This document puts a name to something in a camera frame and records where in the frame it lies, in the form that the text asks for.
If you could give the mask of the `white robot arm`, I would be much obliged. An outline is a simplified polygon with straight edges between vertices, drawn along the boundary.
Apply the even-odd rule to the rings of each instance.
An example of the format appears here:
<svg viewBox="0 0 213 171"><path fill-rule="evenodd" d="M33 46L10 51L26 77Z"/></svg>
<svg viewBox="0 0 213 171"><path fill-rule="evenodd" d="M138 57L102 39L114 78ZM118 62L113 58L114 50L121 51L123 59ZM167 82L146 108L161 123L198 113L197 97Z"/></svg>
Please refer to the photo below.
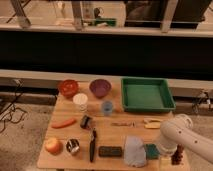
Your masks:
<svg viewBox="0 0 213 171"><path fill-rule="evenodd" d="M163 121L156 147L162 156L172 156L178 145L193 151L213 164L213 140L195 133L191 118L185 114Z"/></svg>

